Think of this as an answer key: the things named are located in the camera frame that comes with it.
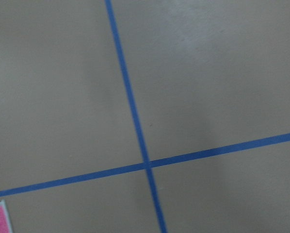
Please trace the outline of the pink towel grey trim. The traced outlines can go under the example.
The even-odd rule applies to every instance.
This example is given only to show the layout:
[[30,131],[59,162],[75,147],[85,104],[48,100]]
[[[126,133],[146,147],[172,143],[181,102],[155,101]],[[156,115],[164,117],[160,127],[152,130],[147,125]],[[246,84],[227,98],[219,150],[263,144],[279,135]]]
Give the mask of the pink towel grey trim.
[[13,233],[5,200],[0,201],[0,233]]

